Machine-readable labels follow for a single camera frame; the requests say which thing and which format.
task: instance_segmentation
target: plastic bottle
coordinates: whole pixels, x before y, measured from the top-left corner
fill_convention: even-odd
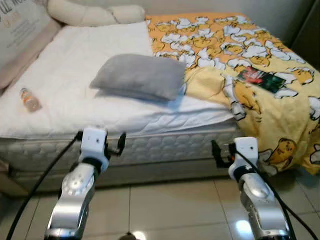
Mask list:
[[[42,107],[39,100],[27,88],[21,89],[21,99],[23,105],[29,112],[35,112]]]

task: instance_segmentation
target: cartoon-print blanket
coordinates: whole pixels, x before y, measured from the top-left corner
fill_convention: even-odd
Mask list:
[[[311,65],[242,14],[147,16],[146,23],[154,55],[186,63],[186,94],[225,104],[258,139],[260,168],[320,170],[320,73]],[[249,66],[285,81],[270,92],[235,78]]]

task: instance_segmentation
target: black cable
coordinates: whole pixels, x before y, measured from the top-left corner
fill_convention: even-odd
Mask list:
[[[75,143],[76,140],[81,140],[82,138],[82,134],[83,132],[79,131],[76,136],[74,137],[74,139],[72,139],[71,142],[69,142],[69,144],[58,154],[58,156],[56,156],[56,158],[50,163],[50,165],[47,167],[47,169],[43,172],[43,174],[41,175],[41,177],[39,178],[39,180],[35,183],[35,185],[33,186],[32,190],[29,192],[28,196],[26,197],[26,199],[23,201],[22,205],[20,206],[17,214],[15,215],[15,218],[13,220],[13,223],[10,227],[9,233],[6,236],[6,240],[11,240],[14,231],[16,229],[16,226],[18,224],[18,221],[21,217],[21,214],[23,213],[24,209],[26,208],[29,200],[32,198],[32,196],[35,194],[37,188],[39,187],[39,185],[42,183],[42,181],[44,180],[44,178],[47,176],[47,174],[50,172],[50,170],[53,168],[53,166],[59,161],[59,159],[66,153],[66,151],[68,151],[68,149]]]
[[[283,209],[283,213],[284,213],[285,218],[287,220],[288,227],[289,227],[289,230],[291,231],[291,237],[293,238],[293,240],[296,240],[297,237],[295,235],[295,231],[293,229],[293,226],[292,226],[292,223],[291,223],[291,220],[290,220],[290,217],[288,215],[287,210],[309,232],[309,234],[313,237],[314,240],[319,240],[318,237],[316,236],[316,234],[312,231],[312,229],[281,199],[281,197],[279,196],[277,190],[262,175],[262,173],[259,171],[259,169],[252,162],[250,162],[241,152],[239,152],[237,150],[235,152],[237,154],[239,154],[243,158],[243,160],[245,160],[254,169],[254,171],[262,178],[262,180],[266,182],[266,184],[268,184],[269,188],[271,189],[271,191],[273,192],[275,198],[279,201],[279,203],[280,203],[280,205],[281,205],[281,207]]]

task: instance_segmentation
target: white bed sheet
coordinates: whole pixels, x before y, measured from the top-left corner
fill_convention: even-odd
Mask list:
[[[188,96],[159,103],[106,96],[89,84],[110,57],[152,56],[145,22],[100,27],[64,27],[20,80],[0,98],[0,137],[70,138],[87,126],[111,133],[155,134],[220,123],[232,118],[221,104]],[[29,113],[21,88],[38,97],[42,109]]]

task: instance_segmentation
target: dark book cover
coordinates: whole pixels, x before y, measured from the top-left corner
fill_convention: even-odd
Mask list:
[[[285,80],[280,77],[258,70],[251,66],[242,70],[238,74],[237,78],[246,83],[257,85],[274,94],[283,87],[285,82]]]

